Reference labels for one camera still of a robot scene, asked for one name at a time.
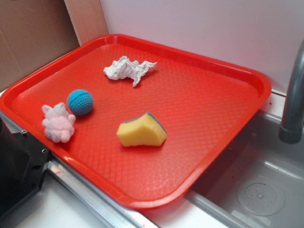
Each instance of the tray rim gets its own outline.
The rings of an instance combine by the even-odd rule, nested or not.
[[[168,47],[165,45],[153,43],[147,40],[134,38],[127,35],[122,34],[112,34],[112,35],[106,35],[101,36],[98,38],[95,38],[88,43],[84,44],[83,46],[80,46],[71,52],[63,55],[62,57],[52,61],[51,63],[47,64],[46,66],[42,67],[41,69],[33,72],[32,74],[28,75],[27,77],[23,78],[22,80],[18,81],[14,85],[10,86],[0,97],[0,110],[7,115],[11,120],[13,120],[16,124],[21,126],[23,129],[26,129],[30,133],[32,133],[35,137],[37,137],[40,141],[45,141],[45,137],[43,137],[40,133],[37,133],[37,130],[31,126],[30,123],[27,123],[24,121],[17,113],[13,112],[10,108],[10,102],[14,100],[20,93],[26,91],[29,89],[32,85],[44,80],[48,76],[52,75],[59,69],[64,68],[65,66],[69,65],[71,62],[76,61],[81,56],[85,55],[86,53],[89,53],[90,51],[93,51],[94,49],[102,46],[102,45],[109,45],[109,44],[122,44],[126,45],[128,43],[128,46],[132,47],[132,44],[136,43],[137,45],[140,44],[139,47],[135,47],[137,50],[143,50],[147,47],[153,47],[153,51],[149,51],[150,53],[154,54],[154,52],[157,52],[158,50],[165,50],[166,56],[161,55],[161,57],[172,59],[174,58],[175,61],[181,61],[180,59],[175,59],[176,56],[179,56],[180,58],[183,57],[187,59],[186,64],[189,64],[194,67],[200,67],[207,71],[211,71],[214,73],[217,73],[217,70],[220,68],[225,68],[227,74],[229,72],[234,72],[235,76],[234,78],[236,80],[240,80],[243,82],[246,82],[248,84],[251,84],[257,91],[258,91],[258,99],[255,102],[255,105],[250,107],[250,109],[247,111],[245,115],[242,116],[242,118],[229,130],[229,134],[225,135],[224,138],[221,139],[221,141],[213,148],[213,150],[222,151],[227,146],[228,142],[230,142],[231,135],[236,136],[238,132],[241,131],[241,129],[249,122],[249,120],[256,114],[256,112],[259,110],[259,108],[264,104],[264,102],[268,99],[268,97],[271,94],[271,84],[267,77],[255,70],[242,67],[239,65],[235,65],[232,63],[228,63],[225,61],[213,59],[210,57],[201,56],[198,54],[190,53],[187,51],[179,50],[173,47]],[[51,141],[44,143],[46,146],[56,155],[58,154],[67,154],[65,150],[63,150],[58,144],[52,143]],[[220,152],[214,157],[214,153],[209,153],[207,157],[212,157],[212,160],[215,160],[216,157],[220,155]],[[81,163],[81,161],[77,161],[74,158],[67,158],[66,156],[59,156],[59,159],[61,159],[64,163],[71,166],[71,168],[75,169],[77,172],[79,172],[81,175],[83,175],[85,178],[87,178],[89,181],[91,181],[94,184],[94,180],[101,180],[103,183],[103,187],[111,189],[111,191],[105,191],[107,194],[109,194],[112,198],[117,200],[118,202],[122,203],[123,205],[127,207],[131,207],[134,209],[148,209],[148,208],[156,208],[159,206],[162,206],[164,204],[167,204],[173,200],[178,199],[179,197],[183,196],[185,192],[191,187],[191,185],[195,182],[195,180],[204,172],[206,168],[201,167],[201,163],[191,172],[191,174],[188,176],[188,178],[178,186],[176,190],[169,193],[168,195],[161,197],[159,199],[155,200],[136,200],[129,195],[122,192],[118,187],[116,187],[113,183],[110,183],[107,179],[105,179],[103,176],[97,174],[95,171],[92,172],[89,167],[87,167],[85,164]]]

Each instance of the white tissue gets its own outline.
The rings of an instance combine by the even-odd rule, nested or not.
[[[144,61],[139,64],[138,61],[131,62],[128,57],[123,56],[118,61],[113,61],[112,65],[104,68],[105,74],[109,79],[118,80],[129,77],[133,79],[133,87],[137,86],[141,77],[144,76],[151,67],[157,63]]]

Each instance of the red tray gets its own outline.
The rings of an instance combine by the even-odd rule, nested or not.
[[[103,69],[127,56],[157,62],[137,87]],[[44,136],[42,105],[67,103],[75,89],[94,98],[76,118],[68,143]],[[0,109],[59,159],[119,203],[155,208],[182,196],[259,110],[271,93],[261,73],[125,35],[97,38],[10,87]],[[150,111],[165,127],[160,147],[125,148],[120,123]]]

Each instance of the stainless steel sink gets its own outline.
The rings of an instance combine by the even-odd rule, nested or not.
[[[231,227],[304,227],[304,140],[281,142],[259,111],[186,197]]]

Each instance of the sink drain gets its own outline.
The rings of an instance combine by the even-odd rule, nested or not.
[[[237,199],[248,212],[269,216],[276,214],[284,206],[283,190],[264,178],[256,178],[243,182],[237,190]]]

